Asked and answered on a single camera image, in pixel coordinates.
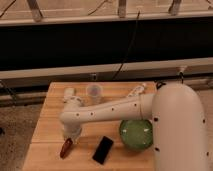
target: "wooden table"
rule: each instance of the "wooden table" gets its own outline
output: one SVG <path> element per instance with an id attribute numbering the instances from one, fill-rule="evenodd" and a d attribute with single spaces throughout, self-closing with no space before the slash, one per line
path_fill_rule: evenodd
<path id="1" fill-rule="evenodd" d="M 85 105 L 91 102 L 86 97 L 88 83 L 52 83 L 49 87 L 40 118 L 38 120 L 23 171 L 154 171 L 153 148 L 143 152 L 133 152 L 125 148 L 120 140 L 118 128 L 120 121 L 87 123 L 78 144 L 65 159 L 59 157 L 64 143 L 59 115 L 63 109 L 64 90 L 76 89 L 76 95 L 83 98 Z M 102 102 L 125 97 L 141 82 L 99 83 L 103 86 Z M 155 91 L 155 84 L 147 83 L 145 93 Z M 100 165 L 92 156 L 103 136 L 114 141 L 114 145 L 105 161 Z"/>

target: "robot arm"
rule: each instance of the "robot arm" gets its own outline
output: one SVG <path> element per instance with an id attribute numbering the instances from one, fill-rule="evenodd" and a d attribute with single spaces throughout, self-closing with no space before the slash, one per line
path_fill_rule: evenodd
<path id="1" fill-rule="evenodd" d="M 188 86 L 168 84 L 158 92 L 97 106 L 68 100 L 60 120 L 65 138 L 75 140 L 85 122 L 153 117 L 156 171 L 209 171 L 205 117 L 201 101 Z"/>

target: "cable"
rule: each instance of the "cable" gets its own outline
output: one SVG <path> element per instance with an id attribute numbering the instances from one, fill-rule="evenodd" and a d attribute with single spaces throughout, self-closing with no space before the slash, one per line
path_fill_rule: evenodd
<path id="1" fill-rule="evenodd" d="M 132 47 L 135 43 L 135 38 L 136 38 L 136 33 L 137 33 L 137 29 L 138 29 L 138 21 L 139 21 L 139 18 L 140 18 L 140 11 L 138 12 L 138 15 L 137 15 L 137 18 L 136 18 L 136 23 L 135 23 L 135 29 L 133 31 L 133 34 L 132 34 L 132 39 L 129 43 L 129 46 L 128 46 L 128 49 L 127 49 L 127 52 L 126 52 L 126 55 L 124 56 L 124 59 L 119 67 L 119 69 L 117 70 L 117 72 L 113 75 L 112 77 L 112 80 L 115 80 L 115 78 L 118 76 L 118 74 L 120 73 L 121 69 L 123 68 L 123 65 L 124 63 L 127 61 L 128 57 L 129 57 L 129 54 L 132 50 Z"/>
<path id="2" fill-rule="evenodd" d="M 89 15 L 92 15 L 94 14 L 96 11 L 98 11 L 105 3 L 112 3 L 110 2 L 109 0 L 104 0 L 103 2 L 101 2 L 96 9 L 94 9 L 92 12 L 90 12 L 89 14 L 87 14 L 88 16 Z"/>
<path id="3" fill-rule="evenodd" d="M 8 4 L 8 6 L 6 6 L 4 8 L 4 10 L 2 11 L 2 13 L 0 13 L 0 18 L 5 14 L 5 12 L 7 12 L 7 10 L 16 2 L 16 0 L 13 0 L 11 3 Z"/>

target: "phone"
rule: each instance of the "phone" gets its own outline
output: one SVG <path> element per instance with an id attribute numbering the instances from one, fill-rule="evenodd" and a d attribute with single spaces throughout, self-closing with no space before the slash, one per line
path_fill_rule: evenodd
<path id="1" fill-rule="evenodd" d="M 111 149 L 113 145 L 113 141 L 109 139 L 108 137 L 103 137 L 100 144 L 98 145 L 94 155 L 93 159 L 97 161 L 100 164 L 104 164 L 104 161 L 107 157 L 107 154 L 109 153 L 109 150 Z"/>

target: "small cup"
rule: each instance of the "small cup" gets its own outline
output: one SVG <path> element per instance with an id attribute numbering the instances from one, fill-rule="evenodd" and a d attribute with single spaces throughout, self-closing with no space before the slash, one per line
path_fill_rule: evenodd
<path id="1" fill-rule="evenodd" d="M 89 84 L 86 87 L 86 95 L 90 98 L 92 105 L 97 105 L 101 102 L 102 86 L 99 84 Z"/>

